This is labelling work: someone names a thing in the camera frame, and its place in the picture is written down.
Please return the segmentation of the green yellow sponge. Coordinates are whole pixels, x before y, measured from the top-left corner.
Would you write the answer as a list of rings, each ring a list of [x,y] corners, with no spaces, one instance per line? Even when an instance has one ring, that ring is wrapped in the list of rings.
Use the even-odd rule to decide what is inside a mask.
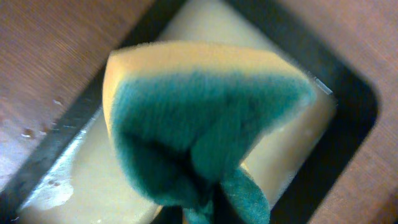
[[[316,98],[272,52],[166,41],[111,52],[102,104],[129,183],[160,206],[154,223],[269,223],[266,195],[241,164]]]

